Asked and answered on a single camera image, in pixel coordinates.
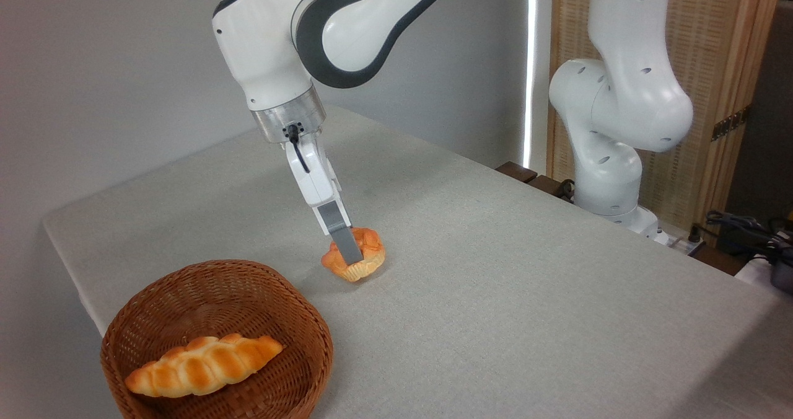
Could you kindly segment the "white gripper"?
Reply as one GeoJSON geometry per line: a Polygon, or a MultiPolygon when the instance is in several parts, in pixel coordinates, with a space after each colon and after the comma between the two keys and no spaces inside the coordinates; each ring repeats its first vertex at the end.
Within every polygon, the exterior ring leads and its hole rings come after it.
{"type": "Polygon", "coordinates": [[[331,236],[347,265],[362,261],[362,252],[341,201],[338,179],[319,133],[288,136],[285,152],[300,192],[314,210],[325,235],[331,236]]]}

